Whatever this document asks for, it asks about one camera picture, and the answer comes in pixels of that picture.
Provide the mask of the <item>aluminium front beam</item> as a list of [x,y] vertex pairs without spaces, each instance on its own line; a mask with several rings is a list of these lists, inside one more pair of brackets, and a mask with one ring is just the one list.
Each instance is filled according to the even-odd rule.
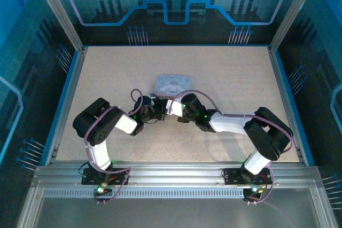
[[[37,167],[32,187],[80,187],[80,161],[56,161]],[[240,168],[239,162],[124,162],[114,168],[131,168],[130,187],[223,187],[223,168]],[[317,167],[300,162],[273,163],[274,188],[323,187]]]

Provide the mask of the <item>grey metal front panel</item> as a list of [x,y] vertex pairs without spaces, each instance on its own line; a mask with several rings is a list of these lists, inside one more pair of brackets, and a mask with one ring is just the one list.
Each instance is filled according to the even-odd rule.
[[278,188],[262,203],[240,199],[115,199],[30,190],[14,228],[342,228],[322,189]]

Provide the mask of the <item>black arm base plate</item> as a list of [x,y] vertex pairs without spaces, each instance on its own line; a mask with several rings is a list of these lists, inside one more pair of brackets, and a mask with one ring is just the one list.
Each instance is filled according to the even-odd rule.
[[268,168],[263,168],[257,175],[242,168],[224,168],[221,176],[225,185],[271,185],[273,182]]
[[82,173],[82,185],[100,185],[107,183],[108,185],[121,185],[128,171],[117,174],[107,174],[95,170],[93,167],[88,167]]

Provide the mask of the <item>aluminium frame post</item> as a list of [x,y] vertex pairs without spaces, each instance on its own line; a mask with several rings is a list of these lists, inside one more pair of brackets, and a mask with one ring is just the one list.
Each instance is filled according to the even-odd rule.
[[306,0],[293,0],[291,2],[289,9],[284,16],[284,19],[282,20],[278,30],[276,31],[275,36],[271,41],[271,44],[269,45],[269,50],[272,55],[275,55],[275,52],[280,46],[286,33],[289,31],[299,11],[302,9],[305,1]]
[[62,3],[60,0],[46,0],[60,25],[62,26],[66,36],[70,40],[71,44],[74,46],[74,49],[78,53],[84,52],[84,46],[79,38],[70,18],[68,17]]

